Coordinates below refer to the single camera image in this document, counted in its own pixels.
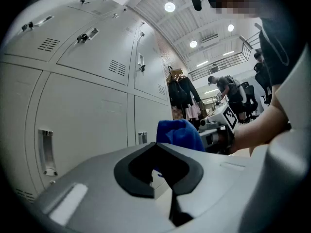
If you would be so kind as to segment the gray metal locker cabinet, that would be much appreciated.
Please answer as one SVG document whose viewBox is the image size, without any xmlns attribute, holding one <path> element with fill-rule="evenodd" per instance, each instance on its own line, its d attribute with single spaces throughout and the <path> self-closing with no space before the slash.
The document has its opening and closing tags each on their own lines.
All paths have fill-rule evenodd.
<svg viewBox="0 0 311 233">
<path fill-rule="evenodd" d="M 0 166 L 29 203 L 83 161 L 137 145 L 134 96 L 169 106 L 153 27 L 113 0 L 86 1 L 39 13 L 25 24 L 54 18 L 0 51 Z M 77 43 L 92 28 L 99 33 Z M 53 132 L 57 176 L 43 174 L 38 130 Z"/>
</svg>

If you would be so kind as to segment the person's right forearm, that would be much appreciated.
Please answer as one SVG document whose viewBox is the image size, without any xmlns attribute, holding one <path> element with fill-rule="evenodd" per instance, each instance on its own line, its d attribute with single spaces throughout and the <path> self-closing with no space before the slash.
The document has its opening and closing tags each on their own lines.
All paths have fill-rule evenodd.
<svg viewBox="0 0 311 233">
<path fill-rule="evenodd" d="M 246 148 L 252 153 L 255 147 L 268 143 L 285 131 L 288 121 L 280 102 L 276 96 L 272 96 L 270 105 L 258 118 L 236 129 L 229 153 L 234 154 Z"/>
</svg>

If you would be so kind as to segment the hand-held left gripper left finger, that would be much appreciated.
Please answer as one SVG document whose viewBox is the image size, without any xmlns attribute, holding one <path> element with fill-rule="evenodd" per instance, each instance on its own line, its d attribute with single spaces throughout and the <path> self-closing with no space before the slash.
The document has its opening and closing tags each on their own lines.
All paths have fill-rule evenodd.
<svg viewBox="0 0 311 233">
<path fill-rule="evenodd" d="M 66 232 L 167 233 L 175 229 L 155 199 L 134 197 L 115 180 L 115 165 L 145 146 L 128 147 L 80 163 L 42 192 L 34 206 Z"/>
</svg>

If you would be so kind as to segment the person's dark shirt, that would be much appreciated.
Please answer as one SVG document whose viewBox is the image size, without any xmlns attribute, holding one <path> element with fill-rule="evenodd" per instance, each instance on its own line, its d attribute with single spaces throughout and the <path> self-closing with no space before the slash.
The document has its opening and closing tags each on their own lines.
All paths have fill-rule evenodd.
<svg viewBox="0 0 311 233">
<path fill-rule="evenodd" d="M 298 23 L 290 17 L 261 18 L 259 42 L 271 86 L 288 77 L 305 47 Z"/>
</svg>

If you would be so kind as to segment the blue cloth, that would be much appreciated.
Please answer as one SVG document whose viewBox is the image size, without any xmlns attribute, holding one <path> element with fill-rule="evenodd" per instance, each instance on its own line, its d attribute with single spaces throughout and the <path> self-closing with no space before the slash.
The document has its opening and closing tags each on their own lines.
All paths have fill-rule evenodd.
<svg viewBox="0 0 311 233">
<path fill-rule="evenodd" d="M 185 119 L 159 121 L 156 142 L 169 143 L 179 147 L 205 152 L 198 131 Z"/>
</svg>

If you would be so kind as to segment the black office chair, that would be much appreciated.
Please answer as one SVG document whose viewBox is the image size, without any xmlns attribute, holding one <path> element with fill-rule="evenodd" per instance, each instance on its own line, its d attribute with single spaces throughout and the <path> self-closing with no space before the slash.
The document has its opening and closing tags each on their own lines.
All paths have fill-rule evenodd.
<svg viewBox="0 0 311 233">
<path fill-rule="evenodd" d="M 271 99 L 272 99 L 272 91 L 271 91 L 270 87 L 268 86 L 268 87 L 264 88 L 264 92 L 265 92 L 265 95 L 261 96 L 261 98 L 262 98 L 261 103 L 264 104 L 265 106 L 269 106 Z"/>
<path fill-rule="evenodd" d="M 257 111 L 258 102 L 255 99 L 254 87 L 248 82 L 243 82 L 242 87 L 246 94 L 246 103 L 244 104 L 247 119 L 256 119 L 258 115 L 253 115 L 253 112 Z"/>
</svg>

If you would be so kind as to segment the wooden coat rack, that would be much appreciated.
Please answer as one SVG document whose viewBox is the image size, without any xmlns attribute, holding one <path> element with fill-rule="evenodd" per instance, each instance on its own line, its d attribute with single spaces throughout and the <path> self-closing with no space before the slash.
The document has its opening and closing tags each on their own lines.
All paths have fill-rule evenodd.
<svg viewBox="0 0 311 233">
<path fill-rule="evenodd" d="M 171 66 L 168 66 L 169 75 L 166 79 L 167 82 L 169 82 L 171 79 L 179 80 L 180 78 L 186 77 L 185 73 L 181 68 L 173 69 Z"/>
</svg>

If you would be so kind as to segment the pink garment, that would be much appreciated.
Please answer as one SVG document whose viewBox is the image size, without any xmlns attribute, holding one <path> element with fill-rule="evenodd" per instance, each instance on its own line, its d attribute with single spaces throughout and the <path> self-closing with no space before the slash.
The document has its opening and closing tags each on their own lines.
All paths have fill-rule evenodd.
<svg viewBox="0 0 311 233">
<path fill-rule="evenodd" d="M 188 107 L 185 109 L 186 112 L 186 120 L 199 120 L 199 116 L 201 115 L 200 107 L 197 102 L 194 100 L 192 105 L 188 104 Z"/>
</svg>

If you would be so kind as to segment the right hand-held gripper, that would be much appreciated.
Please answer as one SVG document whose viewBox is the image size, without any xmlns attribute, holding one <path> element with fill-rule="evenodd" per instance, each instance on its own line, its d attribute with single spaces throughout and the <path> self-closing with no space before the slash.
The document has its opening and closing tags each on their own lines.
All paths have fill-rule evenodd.
<svg viewBox="0 0 311 233">
<path fill-rule="evenodd" d="M 228 155 L 238 119 L 228 105 L 223 105 L 200 121 L 199 135 L 205 152 Z"/>
</svg>

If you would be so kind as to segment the grey metal locker door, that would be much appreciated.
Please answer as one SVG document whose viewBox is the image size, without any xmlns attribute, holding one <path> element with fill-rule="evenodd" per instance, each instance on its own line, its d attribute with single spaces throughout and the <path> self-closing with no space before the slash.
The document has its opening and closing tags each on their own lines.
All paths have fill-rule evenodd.
<svg viewBox="0 0 311 233">
<path fill-rule="evenodd" d="M 156 141 L 158 122 L 172 120 L 171 107 L 146 98 L 134 96 L 135 134 L 139 144 L 138 133 L 147 133 L 147 142 Z"/>
</svg>

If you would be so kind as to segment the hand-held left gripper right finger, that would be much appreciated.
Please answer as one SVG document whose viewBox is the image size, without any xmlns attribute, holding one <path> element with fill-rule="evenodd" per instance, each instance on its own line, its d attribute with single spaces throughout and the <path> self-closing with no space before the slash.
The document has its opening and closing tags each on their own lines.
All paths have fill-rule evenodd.
<svg viewBox="0 0 311 233">
<path fill-rule="evenodd" d="M 177 197 L 183 212 L 192 220 L 183 227 L 224 227 L 233 205 L 241 205 L 247 197 L 246 187 L 238 192 L 236 186 L 249 177 L 251 168 L 259 168 L 267 152 L 267 145 L 258 146 L 251 157 L 205 153 L 171 144 L 165 146 L 201 164 L 203 177 L 190 193 Z"/>
</svg>

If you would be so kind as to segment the metal balcony railing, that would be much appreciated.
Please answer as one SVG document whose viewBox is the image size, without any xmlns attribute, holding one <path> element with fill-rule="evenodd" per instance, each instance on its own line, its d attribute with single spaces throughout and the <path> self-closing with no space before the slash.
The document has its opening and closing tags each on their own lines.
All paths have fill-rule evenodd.
<svg viewBox="0 0 311 233">
<path fill-rule="evenodd" d="M 203 64 L 201 67 L 198 67 L 196 70 L 190 72 L 190 77 L 193 81 L 196 81 L 200 78 L 215 74 L 218 71 L 225 70 L 230 67 L 237 66 L 239 64 L 245 63 L 249 60 L 251 55 L 251 48 L 242 41 L 242 48 L 237 53 L 230 53 L 225 55 L 222 59 Z"/>
</svg>

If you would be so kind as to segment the ceiling air vent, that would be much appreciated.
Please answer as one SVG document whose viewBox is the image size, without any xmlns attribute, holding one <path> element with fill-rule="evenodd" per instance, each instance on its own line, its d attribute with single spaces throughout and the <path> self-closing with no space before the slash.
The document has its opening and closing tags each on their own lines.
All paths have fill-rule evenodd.
<svg viewBox="0 0 311 233">
<path fill-rule="evenodd" d="M 218 34 L 216 33 L 216 34 L 212 34 L 212 35 L 209 35 L 209 36 L 207 36 L 207 37 L 204 37 L 204 38 L 202 38 L 202 43 L 205 43 L 205 42 L 208 42 L 208 41 L 212 41 L 212 40 L 214 40 L 214 39 L 218 39 Z"/>
</svg>

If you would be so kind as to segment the black hanging jacket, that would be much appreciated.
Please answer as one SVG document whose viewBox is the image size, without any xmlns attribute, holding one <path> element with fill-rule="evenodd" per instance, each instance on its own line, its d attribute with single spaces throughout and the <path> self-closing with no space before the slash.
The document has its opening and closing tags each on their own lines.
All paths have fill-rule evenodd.
<svg viewBox="0 0 311 233">
<path fill-rule="evenodd" d="M 184 103 L 187 99 L 187 93 L 181 88 L 180 84 L 171 79 L 168 84 L 168 92 L 170 96 L 171 106 L 176 106 L 177 108 L 181 108 L 182 103 Z"/>
<path fill-rule="evenodd" d="M 188 77 L 180 79 L 178 83 L 180 87 L 186 92 L 186 100 L 182 103 L 184 108 L 188 108 L 189 104 L 193 106 L 192 99 L 194 99 L 197 103 L 201 101 L 198 92 Z"/>
</svg>

